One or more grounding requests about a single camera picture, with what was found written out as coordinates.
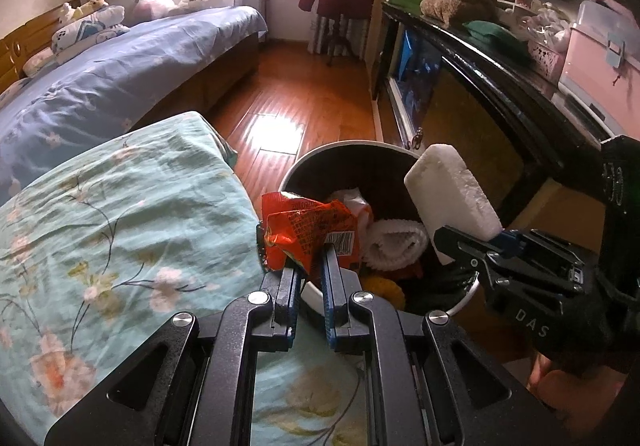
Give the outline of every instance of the pillow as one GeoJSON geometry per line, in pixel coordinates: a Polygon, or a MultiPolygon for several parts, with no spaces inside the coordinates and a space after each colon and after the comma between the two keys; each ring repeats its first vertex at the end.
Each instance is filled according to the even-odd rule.
{"type": "Polygon", "coordinates": [[[36,72],[53,60],[54,56],[51,47],[44,48],[37,54],[31,56],[27,63],[24,64],[24,67],[22,67],[22,70],[28,77],[33,78],[36,72]]]}
{"type": "Polygon", "coordinates": [[[22,78],[21,80],[17,80],[15,83],[9,85],[8,89],[0,94],[0,108],[4,108],[11,103],[18,95],[18,92],[27,86],[30,81],[31,78],[22,78]]]}
{"type": "Polygon", "coordinates": [[[108,6],[58,29],[51,38],[54,54],[124,20],[124,7],[108,6]]]}

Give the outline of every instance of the orange snack wrapper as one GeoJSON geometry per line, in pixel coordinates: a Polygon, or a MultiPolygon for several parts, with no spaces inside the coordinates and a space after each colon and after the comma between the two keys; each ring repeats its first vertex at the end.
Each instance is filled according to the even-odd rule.
{"type": "Polygon", "coordinates": [[[282,269],[289,256],[317,281],[313,258],[325,242],[331,242],[340,267],[358,270],[358,220],[340,201],[324,204],[286,192],[266,193],[262,220],[271,269],[282,269]]]}

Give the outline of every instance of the barcode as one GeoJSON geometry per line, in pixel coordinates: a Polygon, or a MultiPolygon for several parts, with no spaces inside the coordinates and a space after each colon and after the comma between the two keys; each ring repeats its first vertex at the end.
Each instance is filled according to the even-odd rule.
{"type": "Polygon", "coordinates": [[[353,240],[355,238],[353,231],[334,231],[326,234],[324,242],[333,244],[335,254],[338,256],[349,256],[353,252],[353,240]]]}

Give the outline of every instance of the pink storage box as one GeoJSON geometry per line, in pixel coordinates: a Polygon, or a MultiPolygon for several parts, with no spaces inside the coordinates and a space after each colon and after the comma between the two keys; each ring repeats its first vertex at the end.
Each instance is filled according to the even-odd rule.
{"type": "Polygon", "coordinates": [[[580,102],[610,136],[640,139],[638,26],[596,2],[583,2],[559,89],[580,102]]]}

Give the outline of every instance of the wooden headboard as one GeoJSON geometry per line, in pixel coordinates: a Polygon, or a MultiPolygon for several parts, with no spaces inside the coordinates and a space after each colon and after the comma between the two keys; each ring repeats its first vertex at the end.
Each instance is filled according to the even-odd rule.
{"type": "MultiPolygon", "coordinates": [[[[80,0],[70,2],[80,7],[80,0]]],[[[0,94],[9,85],[23,78],[22,67],[34,54],[51,44],[53,33],[58,30],[57,6],[0,39],[0,94]]]]}

